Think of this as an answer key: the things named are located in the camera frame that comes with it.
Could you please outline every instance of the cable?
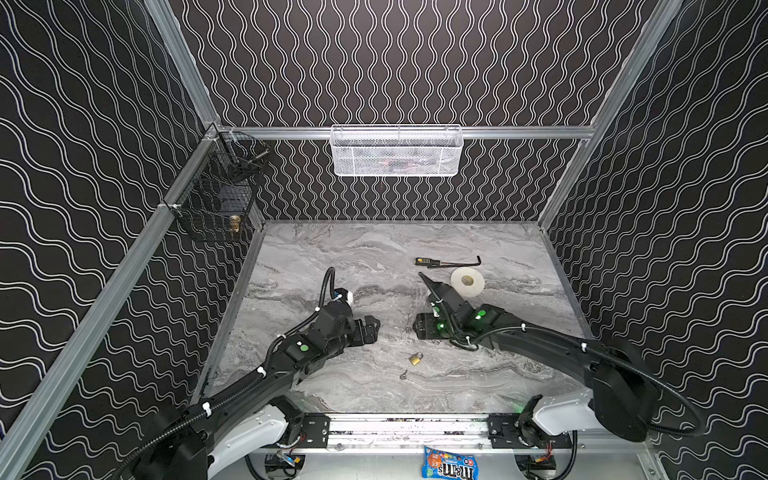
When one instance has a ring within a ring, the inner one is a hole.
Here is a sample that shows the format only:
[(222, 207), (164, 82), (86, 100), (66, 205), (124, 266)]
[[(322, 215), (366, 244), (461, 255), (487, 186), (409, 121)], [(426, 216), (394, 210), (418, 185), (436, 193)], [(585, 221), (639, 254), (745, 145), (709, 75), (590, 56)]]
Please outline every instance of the cable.
[[(422, 281), (427, 286), (432, 296), (435, 297), (435, 303), (442, 303), (442, 297), (437, 293), (437, 286), (435, 281), (426, 276), (423, 272), (419, 272), (419, 276), (422, 278)], [(448, 333), (451, 335), (451, 344), (453, 346), (457, 346), (460, 349), (468, 350), (470, 352), (477, 352), (480, 347), (466, 342), (466, 336), (461, 327), (456, 322), (455, 317), (452, 314), (447, 313), (445, 311), (445, 307), (442, 305), (435, 306), (435, 308), (437, 308), (437, 314), (441, 319), (445, 321), (446, 326), (448, 326)]]
[(554, 477), (552, 480), (563, 480), (563, 478), (567, 477), (568, 474), (571, 473), (571, 470), (574, 468), (574, 463), (576, 463), (576, 452), (578, 452), (578, 432), (574, 430), (571, 432), (571, 459), (568, 460), (568, 464), (565, 466), (565, 470), (563, 470), (560, 475)]
[[(523, 327), (521, 327), (521, 326), (506, 326), (504, 328), (491, 330), (489, 332), (485, 332), (485, 333), (483, 333), (481, 335), (476, 336), (474, 339), (472, 339), (472, 343), (476, 344), (477, 342), (479, 342), (480, 340), (484, 339), (485, 337), (490, 336), (490, 335), (494, 335), (496, 333), (503, 333), (503, 332), (506, 332), (506, 331), (509, 331), (509, 330), (517, 330), (517, 329), (522, 330)], [(643, 372), (642, 370), (639, 370), (637, 367), (635, 367), (631, 363), (625, 362), (624, 360), (622, 360), (622, 359), (620, 359), (620, 358), (618, 358), (616, 356), (613, 356), (610, 353), (603, 352), (600, 349), (595, 349), (594, 347), (589, 346), (589, 344), (586, 343), (586, 342), (583, 342), (583, 343), (582, 342), (578, 342), (578, 341), (572, 339), (569, 336), (563, 335), (562, 333), (558, 333), (558, 332), (555, 332), (555, 331), (550, 330), (550, 329), (545, 329), (545, 328), (540, 327), (540, 326), (531, 326), (531, 325), (527, 325), (525, 327), (525, 331), (528, 331), (528, 330), (535, 330), (537, 332), (546, 333), (549, 336), (554, 336), (554, 337), (557, 337), (559, 339), (562, 339), (562, 340), (570, 343), (571, 345), (573, 345), (573, 346), (583, 350), (585, 353), (591, 353), (592, 355), (595, 355), (596, 357), (599, 357), (599, 358), (601, 358), (601, 359), (603, 359), (603, 360), (605, 360), (607, 362), (613, 363), (616, 366), (620, 366), (623, 369), (629, 370), (630, 372), (635, 373), (635, 374), (643, 377), (644, 379), (646, 379), (649, 382), (653, 383), (654, 385), (658, 386), (662, 390), (665, 390), (665, 391), (669, 392), (674, 398), (676, 398), (681, 404), (683, 404), (683, 406), (686, 409), (688, 409), (688, 411), (691, 413), (691, 415), (693, 415), (694, 418), (696, 419), (696, 426), (693, 427), (692, 429), (686, 429), (686, 430), (674, 429), (672, 427), (666, 427), (664, 425), (657, 425), (655, 423), (649, 423), (648, 424), (648, 428), (649, 429), (655, 430), (656, 432), (666, 433), (668, 435), (677, 435), (677, 436), (682, 436), (682, 437), (696, 437), (696, 436), (702, 435), (704, 433), (704, 427), (705, 427), (706, 424), (704, 422), (704, 419), (703, 419), (699, 409), (693, 403), (691, 403), (690, 400), (685, 395), (683, 395), (682, 393), (680, 393), (677, 390), (673, 389), (671, 386), (669, 386), (666, 382), (662, 381), (661, 379), (658, 379), (657, 377), (651, 375), (650, 373), (646, 373), (646, 372)]]
[(267, 478), (264, 478), (263, 476), (259, 475), (259, 472), (257, 472), (256, 469), (253, 467), (253, 463), (250, 461), (250, 453), (246, 454), (243, 458), (245, 459), (245, 465), (248, 467), (248, 472), (250, 472), (250, 476), (254, 477), (256, 480), (267, 480)]
[(552, 457), (552, 442), (547, 442), (547, 455), (545, 457), (537, 458), (535, 459), (536, 463), (541, 463), (544, 460), (547, 460), (548, 458)]
[(331, 283), (331, 296), (333, 296), (333, 287), (336, 281), (336, 269), (332, 266), (328, 267), (328, 270), (326, 270), (326, 274), (323, 277), (323, 285), (320, 287), (320, 300), (317, 302), (317, 308), (323, 308), (323, 305), (326, 304), (326, 288), (328, 287), (329, 281)]
[[(325, 300), (326, 296), (326, 287), (328, 285), (328, 282), (332, 276), (335, 276), (335, 271), (333, 267), (330, 267), (328, 270), (326, 270), (326, 275), (323, 278), (323, 289), (320, 291), (320, 301), (319, 306), (323, 306), (323, 302)], [(312, 315), (309, 316), (306, 320), (301, 322), (299, 325), (294, 326), (291, 330), (288, 330), (285, 334), (278, 336), (275, 338), (275, 340), (272, 341), (269, 347), (266, 349), (266, 355), (264, 356), (264, 361), (261, 363), (261, 368), (264, 370), (264, 372), (269, 372), (270, 370), (270, 364), (272, 362), (272, 355), (274, 353), (275, 348), (283, 341), (286, 337), (293, 335), (294, 333), (298, 332), (305, 326), (309, 325), (315, 318), (317, 318), (317, 311), (313, 312)], [(236, 392), (233, 392), (229, 394), (228, 396), (224, 397), (220, 400), (213, 400), (210, 402), (210, 412), (215, 412), (221, 407), (230, 404), (234, 400), (239, 399), (243, 394), (250, 391), (253, 387), (259, 384), (261, 380), (264, 377), (256, 377), (251, 382), (248, 382), (243, 388), (237, 390)], [(145, 442), (144, 444), (140, 445), (137, 449), (135, 449), (133, 452), (129, 453), (127, 457), (121, 462), (120, 465), (114, 470), (112, 473), (111, 478), (113, 480), (119, 480), (121, 477), (121, 474), (125, 471), (125, 469), (133, 462), (136, 461), (137, 458), (141, 456), (142, 453), (146, 452), (148, 449), (154, 447), (156, 444), (162, 442), (163, 440), (167, 439), (168, 437), (177, 434), (178, 432), (184, 430), (189, 425), (192, 425), (195, 422), (198, 422), (202, 419), (204, 419), (206, 416), (209, 416), (210, 413), (202, 411), (198, 412), (196, 415), (193, 415), (187, 419), (184, 419), (180, 421), (179, 423), (175, 425), (169, 426), (165, 431), (163, 431), (161, 434), (156, 435), (152, 440), (149, 440), (148, 442)]]

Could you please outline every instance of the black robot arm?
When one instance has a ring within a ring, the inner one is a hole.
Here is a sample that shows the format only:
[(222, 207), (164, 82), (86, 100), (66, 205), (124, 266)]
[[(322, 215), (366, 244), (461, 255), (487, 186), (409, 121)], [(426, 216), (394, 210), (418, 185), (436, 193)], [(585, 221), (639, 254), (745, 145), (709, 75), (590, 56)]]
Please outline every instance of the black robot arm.
[[(675, 435), (700, 435), (698, 409), (682, 394), (656, 378), (637, 349), (625, 341), (598, 342), (569, 336), (526, 322), (501, 307), (487, 303), (474, 308), (450, 285), (419, 274), (429, 288), (432, 313), (420, 313), (413, 329), (420, 339), (447, 339), (467, 350), (486, 346), (507, 350), (566, 373), (592, 390), (589, 408), (603, 427), (632, 442), (642, 442), (649, 429)], [(696, 417), (693, 429), (678, 430), (651, 422), (660, 391), (671, 393)], [(520, 418), (520, 435), (541, 444), (548, 435), (537, 430), (531, 414), (541, 396), (528, 402)]]
[(346, 347), (374, 343), (380, 322), (372, 316), (353, 319), (346, 290), (331, 291), (335, 298), (275, 339), (254, 371), (183, 412), (167, 408), (156, 414), (154, 436), (131, 453), (112, 478), (129, 469), (139, 480), (206, 479), (214, 460), (211, 452), (243, 419), (287, 393)]

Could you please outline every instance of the wire mesh basket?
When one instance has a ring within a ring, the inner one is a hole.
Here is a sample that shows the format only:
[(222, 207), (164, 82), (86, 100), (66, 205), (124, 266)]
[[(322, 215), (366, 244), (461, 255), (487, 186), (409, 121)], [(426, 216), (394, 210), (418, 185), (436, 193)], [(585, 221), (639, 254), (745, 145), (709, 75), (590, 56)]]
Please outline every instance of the wire mesh basket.
[(459, 125), (333, 125), (330, 145), (341, 177), (452, 177), (464, 138)]
[(181, 227), (193, 240), (213, 243), (248, 241), (248, 213), (256, 196), (253, 175), (260, 172), (257, 165), (266, 162), (267, 155), (268, 151), (258, 161), (243, 163), (240, 161), (243, 159), (224, 151), (208, 154), (187, 186), (183, 201), (172, 209)]

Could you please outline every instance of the wavy line wallpaper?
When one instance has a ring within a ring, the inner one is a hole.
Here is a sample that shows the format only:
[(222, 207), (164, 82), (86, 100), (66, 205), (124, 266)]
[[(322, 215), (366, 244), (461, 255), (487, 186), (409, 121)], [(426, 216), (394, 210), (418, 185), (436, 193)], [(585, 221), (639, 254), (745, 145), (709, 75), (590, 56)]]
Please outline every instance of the wavy line wallpaper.
[(171, 0), (222, 122), (589, 124), (655, 0)]
[(0, 0), (0, 439), (203, 128), (139, 0)]
[(195, 243), (174, 223), (22, 478), (106, 478), (152, 413), (187, 405), (251, 237)]
[[(233, 151), (252, 150), (235, 135)], [(466, 141), (454, 177), (338, 177), (327, 141), (277, 141), (257, 204), (269, 220), (536, 221), (577, 144)]]
[(687, 0), (550, 231), (595, 336), (703, 409), (653, 439), (673, 480), (768, 478), (767, 32), (765, 0)]

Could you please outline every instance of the roll of tape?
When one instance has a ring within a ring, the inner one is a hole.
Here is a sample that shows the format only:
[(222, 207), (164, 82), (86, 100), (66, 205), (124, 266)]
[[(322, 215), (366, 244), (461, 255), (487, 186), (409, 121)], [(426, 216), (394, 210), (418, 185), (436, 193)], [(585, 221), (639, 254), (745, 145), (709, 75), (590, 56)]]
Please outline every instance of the roll of tape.
[(451, 273), (451, 286), (463, 297), (477, 296), (485, 288), (485, 279), (470, 266), (460, 266)]

